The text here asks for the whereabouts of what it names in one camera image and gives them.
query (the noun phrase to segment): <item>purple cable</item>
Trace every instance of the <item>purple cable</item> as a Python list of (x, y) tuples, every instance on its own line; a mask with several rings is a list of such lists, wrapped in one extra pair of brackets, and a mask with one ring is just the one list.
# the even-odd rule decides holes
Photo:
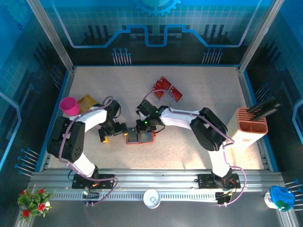
[(98, 203), (102, 202), (104, 199), (106, 199), (106, 198), (110, 195), (110, 193), (115, 189), (115, 187), (116, 187), (117, 184), (118, 184), (118, 181), (119, 181), (118, 178), (116, 178), (116, 177), (111, 177), (111, 178), (104, 178), (104, 179), (93, 179), (93, 178), (91, 178), (91, 177), (87, 177), (87, 176), (85, 176), (85, 175), (79, 173), (78, 170), (77, 170), (76, 168), (74, 168), (72, 165), (70, 165), (70, 162), (69, 162), (69, 161), (64, 161), (64, 160), (62, 159), (62, 152), (63, 152), (64, 144), (65, 144), (66, 139), (67, 139), (67, 135), (68, 135), (68, 133), (70, 132), (70, 129), (71, 129), (72, 125), (73, 125), (79, 118), (81, 118), (82, 116), (84, 116), (84, 115), (86, 115), (86, 114), (88, 114), (88, 113), (91, 113), (91, 112), (93, 112), (93, 111), (103, 110), (104, 108), (108, 107), (108, 106), (112, 103), (113, 97), (112, 97), (112, 96), (108, 96), (108, 97), (106, 97), (106, 98), (104, 99), (104, 101), (105, 101), (105, 100), (107, 100), (107, 99), (109, 99), (109, 98), (110, 98), (110, 100), (108, 101), (108, 103), (107, 103), (106, 105), (104, 105), (104, 106), (102, 106), (102, 107), (99, 107), (99, 108), (97, 108), (97, 109), (88, 110), (88, 111), (86, 111), (86, 112), (80, 114), (79, 116), (77, 116), (74, 120), (72, 120), (72, 122), (69, 124), (69, 126), (67, 127), (67, 129), (66, 129), (66, 131), (65, 131), (65, 134), (64, 134), (64, 137), (63, 137), (63, 139), (62, 139), (61, 146), (60, 146), (59, 155), (58, 155), (59, 161), (60, 161), (61, 163), (67, 164), (67, 166), (68, 166), (71, 170), (73, 170), (73, 171), (76, 172), (78, 175), (82, 176), (83, 178), (85, 178), (85, 179), (87, 179), (87, 180), (94, 181), (94, 182), (102, 182), (102, 181), (116, 180), (116, 183), (115, 183), (114, 187), (108, 192), (108, 194), (105, 195), (105, 196), (104, 196), (102, 199), (100, 199), (98, 202), (90, 203), (91, 206), (93, 206), (93, 205), (95, 205), (95, 204), (98, 204)]
[[(159, 90), (151, 91), (150, 93), (148, 93), (148, 94), (144, 97), (144, 99), (145, 99), (149, 94), (151, 94), (151, 93), (153, 93), (153, 92), (163, 91), (163, 90), (164, 90), (164, 89), (159, 89)], [(229, 145), (231, 145), (231, 144), (234, 144), (235, 141), (234, 141), (232, 138), (230, 138), (230, 137), (228, 137), (227, 135), (225, 135), (223, 132), (221, 132), (217, 127), (215, 127), (215, 126), (214, 126), (209, 120), (207, 120), (204, 116), (200, 116), (200, 115), (198, 115), (198, 114), (196, 114), (196, 113), (193, 114), (193, 113), (187, 113), (187, 112), (182, 112), (182, 111), (172, 111), (170, 107), (171, 107), (171, 105), (172, 105), (173, 103), (174, 103), (174, 101), (172, 101), (172, 102), (170, 103), (169, 107), (168, 107), (168, 109), (169, 109), (169, 111), (170, 111), (171, 113), (183, 114), (183, 115), (189, 115), (189, 116), (198, 117), (198, 118), (202, 119), (202, 121), (204, 121), (204, 122), (206, 122), (207, 124), (209, 124), (209, 126), (211, 126), (211, 127), (212, 127), (217, 133), (219, 133), (221, 136), (223, 136), (223, 137), (226, 138), (227, 140), (231, 141), (230, 143), (223, 145), (224, 160), (225, 160), (225, 163), (229, 165), (229, 163), (227, 163), (227, 160), (226, 160), (226, 155), (225, 155), (224, 149), (225, 149), (227, 146), (229, 146)], [(230, 205), (230, 204), (232, 204), (232, 203), (234, 203), (235, 201), (237, 201), (237, 200), (239, 199), (239, 197), (243, 194), (244, 189), (245, 189), (246, 184), (247, 184), (247, 176), (246, 176), (246, 173), (245, 173), (244, 169), (242, 169), (241, 167), (238, 167), (238, 166), (230, 166), (230, 168), (241, 170), (241, 171), (243, 172), (243, 174), (244, 174), (245, 181), (244, 181), (244, 186), (243, 186), (243, 188), (242, 188), (240, 194), (238, 195), (238, 197), (237, 197), (236, 199), (234, 199), (233, 201), (227, 203), (226, 206), (227, 206), (227, 205)]]

